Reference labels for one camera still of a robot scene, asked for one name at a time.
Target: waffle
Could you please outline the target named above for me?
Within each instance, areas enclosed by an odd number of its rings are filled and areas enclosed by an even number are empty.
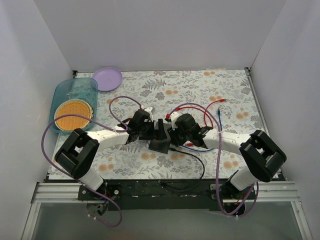
[[[79,114],[81,116],[92,118],[92,107],[82,100],[75,100],[71,102],[64,102],[57,111],[56,118],[66,114]],[[86,127],[90,121],[76,117],[76,116],[66,116],[57,120],[56,125],[63,131],[72,131],[78,128]]]

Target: gray leaf pattern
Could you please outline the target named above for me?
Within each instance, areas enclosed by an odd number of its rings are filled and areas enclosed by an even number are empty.
[[[90,78],[92,72],[78,73],[77,78]],[[118,122],[109,113],[109,103],[117,96],[130,96],[146,107],[154,107],[154,119],[166,117],[178,105],[186,102],[209,107],[217,117],[221,109],[223,131],[229,133],[253,133],[263,129],[250,83],[244,70],[199,71],[125,71],[120,87],[110,92],[98,92],[96,120],[113,127]],[[132,117],[139,106],[129,99],[120,98],[112,104],[115,115],[121,119]],[[190,113],[204,126],[204,115],[194,109],[182,109]],[[102,130],[93,125],[90,131]],[[55,152],[67,139],[59,134]],[[135,141],[127,145],[113,146],[97,152],[92,166],[104,179],[196,179],[202,173],[201,164],[191,156],[177,152],[163,154],[150,151],[148,141]],[[188,151],[182,147],[178,150]],[[215,178],[218,150],[195,153],[205,164],[204,178]],[[227,179],[245,165],[239,155],[222,151],[219,177]],[[67,179],[63,173],[50,169],[49,179]]]

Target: blue cable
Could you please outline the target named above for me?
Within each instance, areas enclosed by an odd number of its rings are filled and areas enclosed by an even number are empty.
[[[221,128],[221,130],[222,130],[221,111],[220,111],[220,108],[218,108],[218,110],[217,110],[216,112],[217,112],[217,114],[218,114],[219,124],[220,124],[220,128]],[[198,149],[194,149],[194,148],[187,147],[187,146],[182,146],[182,147],[185,148],[185,149],[194,151],[194,152],[198,152],[198,153],[207,153],[207,152],[210,152],[210,151],[212,151],[212,150],[214,149],[214,148],[211,148],[211,149],[208,149],[208,150],[198,150]]]

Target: gray wall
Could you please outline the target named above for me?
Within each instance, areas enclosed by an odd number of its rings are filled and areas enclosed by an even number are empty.
[[[252,67],[271,136],[287,154],[283,171],[302,196],[320,239],[320,1],[287,0]]]
[[[0,0],[0,239],[20,239],[48,163],[40,141],[55,87],[72,72],[32,0]],[[46,140],[52,155],[56,136]]]
[[[34,0],[73,70],[250,67],[286,0]]]

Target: black cable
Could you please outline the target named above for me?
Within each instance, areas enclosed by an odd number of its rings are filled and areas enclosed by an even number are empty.
[[[197,179],[197,180],[201,180],[201,179],[203,178],[203,176],[205,175],[206,167],[205,167],[204,163],[201,161],[201,159],[200,159],[199,157],[197,157],[197,156],[195,156],[195,155],[193,155],[193,154],[191,154],[191,153],[188,153],[188,152],[179,151],[179,150],[177,150],[177,149],[175,149],[175,148],[172,148],[172,147],[170,147],[169,150],[171,150],[171,151],[173,151],[173,152],[178,152],[178,153],[181,153],[181,154],[187,154],[187,155],[189,155],[189,156],[191,156],[191,157],[196,158],[196,159],[202,164],[202,167],[203,167],[202,174],[201,174],[200,178]],[[196,186],[199,184],[199,181],[197,181],[196,183],[194,183],[194,184],[192,184],[192,185],[190,185],[190,186],[183,187],[183,188],[178,188],[178,187],[175,187],[175,186],[168,185],[166,182],[161,182],[161,181],[159,181],[159,182],[160,182],[160,184],[161,184],[162,186],[168,187],[168,188],[171,188],[171,189],[174,189],[174,190],[187,190],[187,189],[196,187]]]

